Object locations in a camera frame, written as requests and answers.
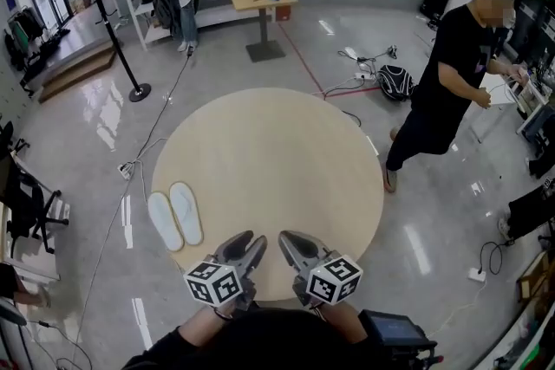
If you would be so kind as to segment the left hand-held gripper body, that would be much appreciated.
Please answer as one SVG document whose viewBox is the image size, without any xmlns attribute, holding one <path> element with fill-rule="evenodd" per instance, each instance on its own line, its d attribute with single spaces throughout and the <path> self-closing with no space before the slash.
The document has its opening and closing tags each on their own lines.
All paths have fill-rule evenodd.
<svg viewBox="0 0 555 370">
<path fill-rule="evenodd" d="M 212 308 L 234 302 L 247 311 L 256 295 L 250 274 L 257 268 L 254 249 L 218 249 L 185 274 L 192 298 Z"/>
</svg>

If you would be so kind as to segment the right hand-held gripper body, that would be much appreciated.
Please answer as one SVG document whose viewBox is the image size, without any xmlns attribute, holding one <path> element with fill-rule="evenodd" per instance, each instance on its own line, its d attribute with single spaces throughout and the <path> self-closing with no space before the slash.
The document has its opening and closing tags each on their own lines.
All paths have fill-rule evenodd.
<svg viewBox="0 0 555 370">
<path fill-rule="evenodd" d="M 335 306 L 351 297 L 362 279 L 362 268 L 333 250 L 310 269 L 304 269 L 292 288 L 304 306 Z"/>
</svg>

